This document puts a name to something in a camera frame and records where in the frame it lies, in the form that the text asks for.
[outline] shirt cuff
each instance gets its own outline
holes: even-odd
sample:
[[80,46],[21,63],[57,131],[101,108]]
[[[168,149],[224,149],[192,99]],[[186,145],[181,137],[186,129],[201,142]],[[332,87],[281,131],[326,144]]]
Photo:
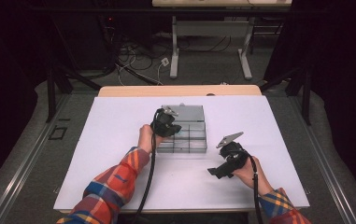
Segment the shirt cuff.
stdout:
[[275,189],[259,199],[265,214],[268,217],[276,217],[294,209],[283,188]]

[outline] white table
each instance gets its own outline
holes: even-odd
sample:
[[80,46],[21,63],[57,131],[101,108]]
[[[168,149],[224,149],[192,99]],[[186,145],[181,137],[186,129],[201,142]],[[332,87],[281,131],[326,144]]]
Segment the white table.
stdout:
[[[289,7],[292,0],[152,0],[154,7]],[[244,77],[252,79],[247,52],[254,18],[247,21],[177,21],[172,17],[172,61],[170,77],[178,77],[178,36],[213,35],[244,37],[243,48],[238,50]]]
[[[167,96],[160,96],[164,91]],[[208,93],[216,96],[205,96]],[[151,122],[157,108],[180,103],[204,107],[207,152],[184,156],[158,153],[144,213],[254,210],[252,189],[235,176],[218,179],[207,171],[224,163],[216,148],[223,136],[238,132],[244,134],[236,142],[260,159],[271,185],[283,187],[295,206],[309,207],[271,108],[257,87],[111,87],[101,90],[99,96],[94,99],[54,209],[69,212],[95,176],[136,146],[139,128]],[[135,194],[122,208],[123,213],[137,210],[149,171],[150,164],[138,177]]]

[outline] black curtain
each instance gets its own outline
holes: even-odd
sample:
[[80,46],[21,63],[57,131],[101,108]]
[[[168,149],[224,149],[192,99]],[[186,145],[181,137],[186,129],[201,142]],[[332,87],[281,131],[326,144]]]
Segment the black curtain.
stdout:
[[312,68],[311,90],[323,99],[335,149],[356,178],[356,1],[293,0],[296,9],[327,13],[287,19],[264,79]]
[[0,1],[0,167],[32,117],[35,86],[46,79],[43,61],[24,24],[14,5]]

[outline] red plaid sleeve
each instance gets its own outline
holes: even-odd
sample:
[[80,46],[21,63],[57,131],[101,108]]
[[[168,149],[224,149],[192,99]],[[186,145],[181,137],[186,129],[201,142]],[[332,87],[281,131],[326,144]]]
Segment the red plaid sleeve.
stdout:
[[132,147],[119,165],[104,171],[90,183],[83,199],[57,223],[116,223],[120,209],[134,194],[137,175],[149,159],[145,150]]
[[272,224],[310,223],[294,208],[284,189],[276,189],[265,194],[259,202],[267,216],[271,217]]

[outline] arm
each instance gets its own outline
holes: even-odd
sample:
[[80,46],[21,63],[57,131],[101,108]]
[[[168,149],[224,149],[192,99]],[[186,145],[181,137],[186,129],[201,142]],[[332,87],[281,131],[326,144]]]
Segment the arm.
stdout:
[[[253,157],[253,159],[256,162],[258,172],[258,190],[259,195],[261,196],[259,202],[267,216],[270,218],[270,223],[310,223],[294,208],[284,189],[273,189],[271,187],[265,177],[259,159],[255,157]],[[245,185],[253,189],[253,169],[249,158],[242,168],[233,171],[233,175],[238,176]]]
[[[83,199],[57,223],[116,223],[121,208],[134,194],[136,177],[150,160],[151,135],[151,127],[144,125],[138,147],[132,147],[118,165],[97,176],[85,189]],[[162,140],[156,136],[156,147]]]

